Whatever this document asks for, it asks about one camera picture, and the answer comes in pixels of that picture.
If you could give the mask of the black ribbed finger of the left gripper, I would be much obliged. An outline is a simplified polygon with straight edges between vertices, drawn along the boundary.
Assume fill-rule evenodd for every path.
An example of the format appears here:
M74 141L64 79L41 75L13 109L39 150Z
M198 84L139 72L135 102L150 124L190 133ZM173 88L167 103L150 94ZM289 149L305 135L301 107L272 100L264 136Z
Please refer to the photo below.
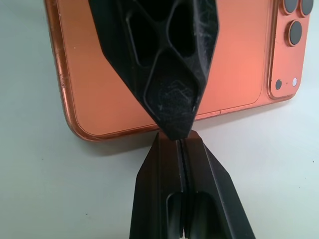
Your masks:
M171 140L187 138L218 38L216 0L88 0L104 57Z

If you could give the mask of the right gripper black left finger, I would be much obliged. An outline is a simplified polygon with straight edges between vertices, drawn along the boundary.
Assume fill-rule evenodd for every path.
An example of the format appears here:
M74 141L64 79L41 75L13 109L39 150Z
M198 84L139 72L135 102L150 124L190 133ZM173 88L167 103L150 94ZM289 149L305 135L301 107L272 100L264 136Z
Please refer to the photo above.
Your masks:
M136 177L129 239L180 239L184 191L180 145L160 131Z

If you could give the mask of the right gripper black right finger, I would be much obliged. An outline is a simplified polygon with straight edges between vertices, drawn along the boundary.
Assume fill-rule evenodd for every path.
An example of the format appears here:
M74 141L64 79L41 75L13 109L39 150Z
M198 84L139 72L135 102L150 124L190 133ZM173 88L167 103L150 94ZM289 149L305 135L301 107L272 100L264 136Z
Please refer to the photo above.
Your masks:
M186 239L256 239L233 181L195 131L181 141Z

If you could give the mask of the orange smartphone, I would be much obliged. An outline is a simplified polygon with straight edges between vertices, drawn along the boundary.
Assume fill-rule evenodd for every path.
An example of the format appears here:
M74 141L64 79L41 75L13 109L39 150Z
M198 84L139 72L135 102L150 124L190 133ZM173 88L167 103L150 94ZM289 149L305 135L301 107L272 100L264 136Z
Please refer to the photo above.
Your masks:
M292 98L315 0L216 3L218 38L195 120ZM87 141L160 129L104 57L88 0L44 6L70 129Z

